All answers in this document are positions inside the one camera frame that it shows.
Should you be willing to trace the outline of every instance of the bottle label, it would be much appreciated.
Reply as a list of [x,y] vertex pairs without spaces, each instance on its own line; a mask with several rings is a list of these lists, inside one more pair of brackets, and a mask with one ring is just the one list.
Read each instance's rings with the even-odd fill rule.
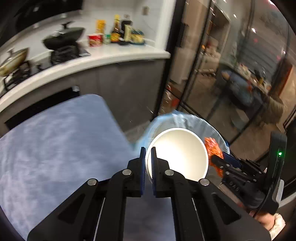
[[118,42],[119,41],[119,37],[120,37],[120,34],[118,34],[118,33],[111,33],[110,40],[111,40],[111,42]]

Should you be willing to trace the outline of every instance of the orange wrapper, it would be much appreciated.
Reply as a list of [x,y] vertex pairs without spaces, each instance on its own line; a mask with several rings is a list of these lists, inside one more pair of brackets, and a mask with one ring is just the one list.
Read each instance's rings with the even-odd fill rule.
[[218,145],[218,143],[216,142],[216,140],[214,138],[205,138],[205,148],[207,149],[207,155],[209,157],[209,164],[210,166],[214,167],[216,169],[217,174],[219,175],[219,177],[223,177],[223,170],[220,169],[219,167],[217,167],[214,163],[212,163],[212,156],[213,155],[217,155],[218,157],[224,159],[223,157],[223,153]]

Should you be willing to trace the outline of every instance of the kitchen counter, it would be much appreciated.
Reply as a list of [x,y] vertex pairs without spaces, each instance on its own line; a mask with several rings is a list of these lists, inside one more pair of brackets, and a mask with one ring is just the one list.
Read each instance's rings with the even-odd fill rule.
[[51,81],[76,72],[120,62],[170,58],[169,52],[156,49],[149,45],[119,46],[118,44],[110,44],[100,47],[85,47],[85,49],[91,56],[81,57],[58,64],[18,84],[0,98],[0,112],[29,92]]

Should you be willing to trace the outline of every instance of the blue trash bag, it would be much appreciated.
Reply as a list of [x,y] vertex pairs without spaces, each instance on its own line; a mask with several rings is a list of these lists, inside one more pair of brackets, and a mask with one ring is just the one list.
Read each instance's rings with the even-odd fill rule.
[[141,147],[148,149],[154,138],[165,130],[171,128],[184,128],[195,133],[203,142],[205,137],[212,137],[219,144],[221,151],[230,153],[219,132],[205,120],[195,115],[184,114],[174,110],[173,112],[156,117],[145,130],[142,137],[135,143],[134,151],[140,153]]

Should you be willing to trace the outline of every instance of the white paper cup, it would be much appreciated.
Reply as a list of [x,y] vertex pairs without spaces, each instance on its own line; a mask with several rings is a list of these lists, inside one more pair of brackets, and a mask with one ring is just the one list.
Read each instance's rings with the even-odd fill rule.
[[192,131],[172,128],[160,133],[150,144],[145,156],[145,168],[152,182],[151,149],[156,148],[158,158],[168,161],[170,169],[186,179],[205,178],[209,165],[207,150],[202,140]]

